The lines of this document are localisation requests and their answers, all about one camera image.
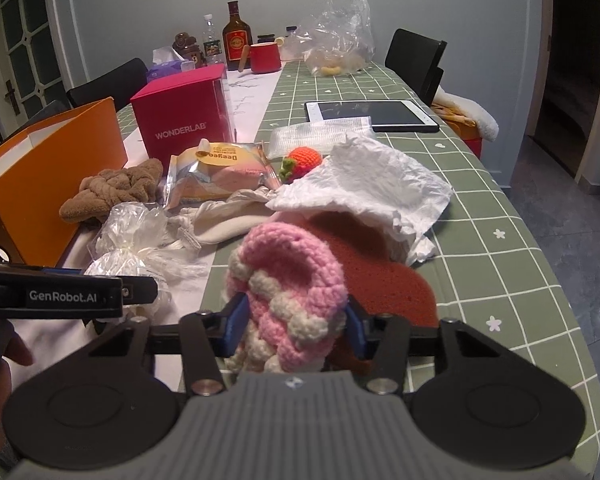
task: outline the pink box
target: pink box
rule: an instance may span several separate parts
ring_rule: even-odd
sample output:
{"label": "pink box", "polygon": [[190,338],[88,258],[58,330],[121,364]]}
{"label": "pink box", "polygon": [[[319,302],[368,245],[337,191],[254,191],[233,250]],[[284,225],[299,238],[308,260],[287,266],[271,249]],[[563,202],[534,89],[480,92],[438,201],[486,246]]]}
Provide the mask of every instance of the pink box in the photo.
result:
{"label": "pink box", "polygon": [[229,83],[222,63],[148,83],[131,98],[147,154],[169,168],[171,155],[200,139],[235,142]]}

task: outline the gray tile floor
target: gray tile floor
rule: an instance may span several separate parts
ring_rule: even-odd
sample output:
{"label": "gray tile floor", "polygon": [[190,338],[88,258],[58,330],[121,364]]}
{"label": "gray tile floor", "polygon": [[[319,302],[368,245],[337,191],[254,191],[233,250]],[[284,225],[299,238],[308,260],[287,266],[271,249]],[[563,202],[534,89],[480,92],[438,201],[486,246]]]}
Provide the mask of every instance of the gray tile floor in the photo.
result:
{"label": "gray tile floor", "polygon": [[[525,138],[510,200],[544,251],[575,314],[600,379],[600,195]],[[600,458],[596,469],[600,480]]]}

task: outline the white tablet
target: white tablet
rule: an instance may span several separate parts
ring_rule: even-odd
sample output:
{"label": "white tablet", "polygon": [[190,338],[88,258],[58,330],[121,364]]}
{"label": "white tablet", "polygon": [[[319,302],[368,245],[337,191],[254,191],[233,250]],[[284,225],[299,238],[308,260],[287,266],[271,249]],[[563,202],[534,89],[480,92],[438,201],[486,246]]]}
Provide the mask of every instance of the white tablet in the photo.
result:
{"label": "white tablet", "polygon": [[309,121],[371,117],[376,132],[433,133],[440,126],[413,101],[319,101],[304,104]]}

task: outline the brown plush bow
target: brown plush bow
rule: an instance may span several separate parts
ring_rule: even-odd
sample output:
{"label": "brown plush bow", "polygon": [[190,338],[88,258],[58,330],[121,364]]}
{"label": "brown plush bow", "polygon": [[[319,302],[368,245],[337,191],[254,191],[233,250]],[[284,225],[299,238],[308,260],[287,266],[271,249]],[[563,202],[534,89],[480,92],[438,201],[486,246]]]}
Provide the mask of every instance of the brown plush bow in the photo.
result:
{"label": "brown plush bow", "polygon": [[76,196],[60,208],[60,218],[76,223],[97,218],[104,222],[111,208],[121,202],[155,202],[155,191],[162,176],[162,163],[150,158],[133,168],[102,170],[80,183]]}

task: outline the green tablecloth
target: green tablecloth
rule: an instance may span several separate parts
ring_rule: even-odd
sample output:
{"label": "green tablecloth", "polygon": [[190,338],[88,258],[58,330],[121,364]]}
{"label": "green tablecloth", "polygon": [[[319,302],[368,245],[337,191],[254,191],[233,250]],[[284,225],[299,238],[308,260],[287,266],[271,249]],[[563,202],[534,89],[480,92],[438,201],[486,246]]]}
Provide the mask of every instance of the green tablecloth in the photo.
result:
{"label": "green tablecloth", "polygon": [[[410,99],[424,106],[395,73],[373,65],[354,76],[314,78],[301,62],[287,63],[256,140],[277,126],[306,121],[304,103],[315,100]],[[509,200],[480,161],[433,112],[435,134],[378,134],[447,180],[451,203],[429,234],[440,255],[418,266],[432,287],[440,317],[455,317],[558,377],[580,396],[587,426],[574,462],[593,472],[600,450],[600,384],[578,326],[551,267]],[[118,114],[128,134],[132,111]],[[221,244],[201,308],[220,309],[228,256],[240,243]],[[433,377],[432,359],[414,359],[408,390]]]}

